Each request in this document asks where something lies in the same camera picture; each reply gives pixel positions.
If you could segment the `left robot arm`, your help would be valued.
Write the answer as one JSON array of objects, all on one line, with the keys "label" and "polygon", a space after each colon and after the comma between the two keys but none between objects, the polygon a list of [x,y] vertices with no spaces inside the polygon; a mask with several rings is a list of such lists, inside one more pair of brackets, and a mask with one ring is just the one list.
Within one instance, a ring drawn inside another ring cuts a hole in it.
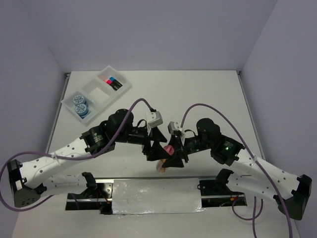
[{"label": "left robot arm", "polygon": [[147,161],[164,159],[168,153],[160,143],[167,142],[158,126],[163,123],[160,112],[152,109],[146,114],[145,126],[133,125],[134,116],[127,109],[117,110],[100,125],[90,128],[65,147],[48,156],[29,162],[13,159],[7,164],[9,183],[14,206],[23,208],[38,201],[42,196],[52,196],[64,191],[79,193],[86,198],[97,192],[93,175],[83,172],[78,176],[57,177],[57,174],[82,162],[111,152],[115,144],[129,143],[142,146]]}]

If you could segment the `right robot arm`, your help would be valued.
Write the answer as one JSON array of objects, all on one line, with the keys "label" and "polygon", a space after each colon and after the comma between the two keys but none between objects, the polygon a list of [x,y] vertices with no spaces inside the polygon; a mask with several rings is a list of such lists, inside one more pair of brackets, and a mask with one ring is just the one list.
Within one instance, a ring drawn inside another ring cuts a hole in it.
[{"label": "right robot arm", "polygon": [[309,176],[290,174],[258,156],[252,157],[243,144],[221,134],[220,127],[209,118],[200,119],[196,129],[197,135],[186,138],[179,123],[169,123],[171,157],[163,163],[164,168],[182,168],[190,154],[210,150],[215,161],[227,166],[216,177],[219,193],[252,193],[275,203],[280,212],[294,220],[303,218],[312,188]]}]

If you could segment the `pink glitter jar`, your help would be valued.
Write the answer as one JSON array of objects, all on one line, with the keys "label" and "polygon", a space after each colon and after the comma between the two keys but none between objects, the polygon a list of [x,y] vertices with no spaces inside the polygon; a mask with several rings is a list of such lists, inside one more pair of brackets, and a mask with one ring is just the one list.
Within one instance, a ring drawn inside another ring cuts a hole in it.
[{"label": "pink glitter jar", "polygon": [[165,173],[166,168],[163,167],[164,163],[167,161],[168,158],[170,158],[170,156],[172,156],[175,152],[174,147],[171,145],[166,145],[164,146],[164,155],[163,158],[158,160],[157,164],[156,164],[156,170],[159,173]]}]

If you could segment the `blue paint jar with label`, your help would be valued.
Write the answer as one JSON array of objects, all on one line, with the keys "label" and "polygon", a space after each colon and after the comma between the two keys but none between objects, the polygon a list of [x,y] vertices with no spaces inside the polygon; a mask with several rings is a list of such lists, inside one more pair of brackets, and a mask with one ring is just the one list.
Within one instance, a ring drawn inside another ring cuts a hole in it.
[{"label": "blue paint jar with label", "polygon": [[89,114],[89,108],[86,104],[78,104],[75,107],[75,112],[80,118],[85,118]]}]

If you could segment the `blue highlighter marker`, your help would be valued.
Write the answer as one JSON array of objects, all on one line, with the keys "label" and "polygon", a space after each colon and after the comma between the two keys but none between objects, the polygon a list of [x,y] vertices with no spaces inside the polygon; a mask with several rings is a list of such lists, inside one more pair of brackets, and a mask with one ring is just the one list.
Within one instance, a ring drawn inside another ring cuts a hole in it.
[{"label": "blue highlighter marker", "polygon": [[114,77],[110,77],[109,79],[114,85],[116,85],[117,88],[122,87],[122,84],[119,81],[117,81]]}]

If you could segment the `pink highlighter marker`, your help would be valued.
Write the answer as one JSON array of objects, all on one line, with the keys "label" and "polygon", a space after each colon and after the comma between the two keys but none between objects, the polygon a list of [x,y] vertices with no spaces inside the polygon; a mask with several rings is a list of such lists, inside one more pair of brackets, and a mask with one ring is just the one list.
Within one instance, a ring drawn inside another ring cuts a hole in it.
[{"label": "pink highlighter marker", "polygon": [[119,89],[119,87],[113,82],[111,81],[110,79],[106,81],[106,83],[111,87],[113,88],[115,91],[117,91]]}]

